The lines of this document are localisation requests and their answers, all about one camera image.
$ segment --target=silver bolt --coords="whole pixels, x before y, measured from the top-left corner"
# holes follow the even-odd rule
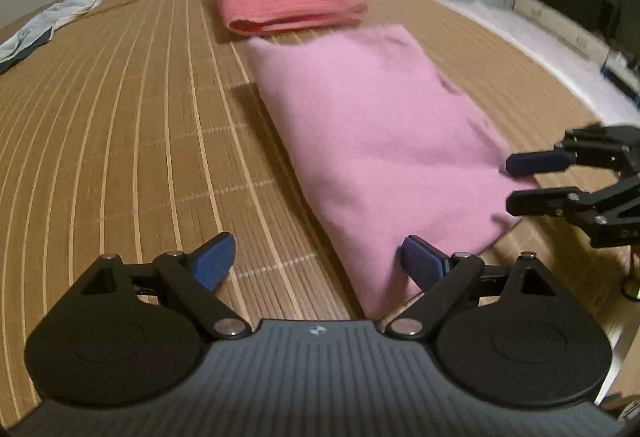
[[[222,318],[213,325],[213,328],[218,334],[235,336],[243,332],[246,325],[242,320],[238,320],[236,318]]]
[[[391,323],[391,330],[403,336],[413,336],[422,330],[422,324],[412,318],[400,318]]]

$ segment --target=woven mat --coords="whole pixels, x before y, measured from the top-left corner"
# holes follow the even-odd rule
[[[430,0],[369,3],[366,23],[403,23],[514,150],[546,149],[594,121],[532,60],[453,11]],[[0,103],[3,425],[38,400],[22,360],[28,334],[100,253],[148,261],[227,230],[238,257],[217,294],[252,323],[362,315],[302,199],[243,41],[223,29],[213,0],[104,0],[0,76]],[[578,169],[541,182],[591,190],[611,181]],[[521,222],[484,256],[508,261],[521,249],[607,323],[623,250],[596,252],[543,219]]]

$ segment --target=white and gray cloth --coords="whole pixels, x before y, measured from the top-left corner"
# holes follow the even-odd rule
[[[102,0],[63,0],[36,14],[0,45],[0,74],[53,38],[55,30],[98,7]]]

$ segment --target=gray ridged panel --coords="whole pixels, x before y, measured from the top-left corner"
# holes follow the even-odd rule
[[[92,411],[47,401],[17,437],[605,437],[619,423],[591,404],[518,412],[452,385],[417,343],[371,322],[264,321],[212,346],[196,373],[133,407]]]

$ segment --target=folded garment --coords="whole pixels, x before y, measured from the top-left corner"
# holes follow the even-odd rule
[[[507,196],[535,184],[506,175],[508,144],[404,27],[249,46],[302,192],[369,318],[419,292],[398,263],[405,236],[478,253],[515,223]]]
[[[102,0],[63,0],[36,14],[0,45],[0,74],[53,38],[54,31],[98,7]]]
[[[356,24],[365,0],[216,0],[226,28],[249,36],[308,27]]]

